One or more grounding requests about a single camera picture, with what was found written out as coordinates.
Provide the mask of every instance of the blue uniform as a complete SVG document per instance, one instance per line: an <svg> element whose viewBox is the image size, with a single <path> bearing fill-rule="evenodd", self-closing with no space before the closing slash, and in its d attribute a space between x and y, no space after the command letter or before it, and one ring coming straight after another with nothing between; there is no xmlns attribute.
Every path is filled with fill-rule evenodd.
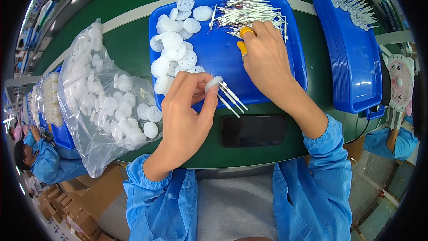
<svg viewBox="0 0 428 241"><path fill-rule="evenodd" d="M53 147L43 138L36 142L31 131L24 143L31 146L33 154L38 153L30 171L42 182L54 184L88 173L77 149Z"/></svg>
<svg viewBox="0 0 428 241"><path fill-rule="evenodd" d="M312 156L309 167L297 158L276 163L274 168L279 240L350 240L352 172L342 147L342 125L328 115L326 132L318 139L304 137L303 143ZM195 170L175 169L161 181L150 181L142 171L148 157L144 154L129 164L129 180L123 182L129 240L196 240ZM293 205L287 201L287 191Z"/></svg>
<svg viewBox="0 0 428 241"><path fill-rule="evenodd" d="M405 116L404 120L413 125L413 115ZM410 131L400 128L397 140L395 141L394 153L388 149L387 140L390 128L384 128L378 131L366 134L364 140L364 149L380 155L384 158L406 160L415 150L418 139Z"/></svg>

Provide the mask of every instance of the person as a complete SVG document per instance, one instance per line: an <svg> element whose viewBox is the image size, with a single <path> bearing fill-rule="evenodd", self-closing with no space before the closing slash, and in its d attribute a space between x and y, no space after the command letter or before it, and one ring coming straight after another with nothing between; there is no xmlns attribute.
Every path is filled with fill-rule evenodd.
<svg viewBox="0 0 428 241"><path fill-rule="evenodd" d="M38 197L41 195L42 191L49 190L49 185L39 180L31 173L31 171L27 170L27 176L29 177L27 185L29 187L29 196L31 198L33 198L34 195Z"/></svg>
<svg viewBox="0 0 428 241"><path fill-rule="evenodd" d="M312 156L309 165L297 158L263 166L271 169L259 175L215 169L233 175L202 180L198 175L210 169L177 169L207 138L218 92L213 87L204 93L210 74L181 71L162 102L162 141L153 154L127 166L129 240L350 240L352 173L342 125L293 78L280 31L268 21L254 22L252 29L243 36L243 66L255 86L297 122ZM191 106L201 99L198 114Z"/></svg>
<svg viewBox="0 0 428 241"><path fill-rule="evenodd" d="M22 138L25 138L28 134L28 126L21 125L21 118L18 117L18 121L15 123L15 128L11 127L9 129L9 135L13 141L19 141Z"/></svg>
<svg viewBox="0 0 428 241"><path fill-rule="evenodd" d="M46 184L67 181L87 173L77 149L54 146L40 136L36 126L31 126L26 138L15 144L14 158L21 171L30 170Z"/></svg>
<svg viewBox="0 0 428 241"><path fill-rule="evenodd" d="M407 160L415 150L418 138L413 128L413 115L403 113L399 130L389 127L367 133L363 148L384 158Z"/></svg>

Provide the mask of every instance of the fan grille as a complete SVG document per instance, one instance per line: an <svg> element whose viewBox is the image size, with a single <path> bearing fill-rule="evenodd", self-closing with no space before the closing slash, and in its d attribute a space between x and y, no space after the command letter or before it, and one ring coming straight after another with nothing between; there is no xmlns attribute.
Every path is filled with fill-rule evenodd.
<svg viewBox="0 0 428 241"><path fill-rule="evenodd" d="M391 99L396 104L403 105L412 97L413 82L410 70L401 61L393 62L388 70L391 76ZM398 78L403 80L401 87L397 84Z"/></svg>

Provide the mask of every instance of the black phone screen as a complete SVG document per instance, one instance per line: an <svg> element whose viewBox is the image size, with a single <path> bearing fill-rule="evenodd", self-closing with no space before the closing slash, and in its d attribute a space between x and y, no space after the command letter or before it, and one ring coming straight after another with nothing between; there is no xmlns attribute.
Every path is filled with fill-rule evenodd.
<svg viewBox="0 0 428 241"><path fill-rule="evenodd" d="M286 120L286 115L226 116L222 120L222 145L226 148L280 145Z"/></svg>

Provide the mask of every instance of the small fan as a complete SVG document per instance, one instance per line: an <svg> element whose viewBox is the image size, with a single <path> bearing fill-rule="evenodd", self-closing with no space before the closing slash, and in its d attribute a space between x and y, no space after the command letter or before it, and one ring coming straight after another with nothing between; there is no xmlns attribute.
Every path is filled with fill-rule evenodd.
<svg viewBox="0 0 428 241"><path fill-rule="evenodd" d="M388 58L387 68L391 77L391 101L389 102L387 124L391 129L401 126L402 113L411 115L413 95L414 61L411 57L393 54Z"/></svg>

